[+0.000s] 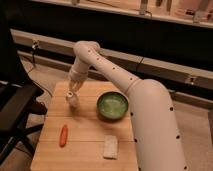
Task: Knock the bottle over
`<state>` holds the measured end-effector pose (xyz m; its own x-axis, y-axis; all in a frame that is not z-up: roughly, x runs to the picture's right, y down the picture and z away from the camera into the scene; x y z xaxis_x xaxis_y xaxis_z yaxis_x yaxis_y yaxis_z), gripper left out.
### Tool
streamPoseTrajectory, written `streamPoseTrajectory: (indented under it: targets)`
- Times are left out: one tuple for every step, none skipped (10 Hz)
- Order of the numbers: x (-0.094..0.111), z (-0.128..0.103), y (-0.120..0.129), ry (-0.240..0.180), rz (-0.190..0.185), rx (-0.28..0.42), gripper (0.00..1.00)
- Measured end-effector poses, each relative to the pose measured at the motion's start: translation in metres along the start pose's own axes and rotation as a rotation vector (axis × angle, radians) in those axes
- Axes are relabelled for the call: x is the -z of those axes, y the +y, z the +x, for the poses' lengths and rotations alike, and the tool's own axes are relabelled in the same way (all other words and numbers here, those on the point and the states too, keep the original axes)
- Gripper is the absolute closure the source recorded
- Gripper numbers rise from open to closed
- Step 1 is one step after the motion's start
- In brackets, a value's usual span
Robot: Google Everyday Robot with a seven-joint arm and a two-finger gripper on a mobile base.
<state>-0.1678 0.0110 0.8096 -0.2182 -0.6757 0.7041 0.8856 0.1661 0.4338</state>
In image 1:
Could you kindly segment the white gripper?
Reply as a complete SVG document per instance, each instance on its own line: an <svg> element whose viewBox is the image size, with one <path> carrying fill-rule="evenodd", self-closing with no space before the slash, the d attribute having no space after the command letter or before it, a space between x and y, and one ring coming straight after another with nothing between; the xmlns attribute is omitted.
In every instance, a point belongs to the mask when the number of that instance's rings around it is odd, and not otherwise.
<svg viewBox="0 0 213 171"><path fill-rule="evenodd" d="M74 67L71 67L69 71L69 92L77 92L82 86L83 82L87 79L88 71L87 70L77 70Z"/></svg>

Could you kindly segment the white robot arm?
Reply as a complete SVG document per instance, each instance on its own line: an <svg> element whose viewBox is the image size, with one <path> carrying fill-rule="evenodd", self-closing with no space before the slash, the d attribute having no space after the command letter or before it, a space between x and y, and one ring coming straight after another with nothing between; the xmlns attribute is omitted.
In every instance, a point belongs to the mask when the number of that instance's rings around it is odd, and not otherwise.
<svg viewBox="0 0 213 171"><path fill-rule="evenodd" d="M90 67L101 72L129 99L140 171L189 171L171 96L153 79L140 79L100 55L94 41L78 41L70 69L71 86L79 88Z"/></svg>

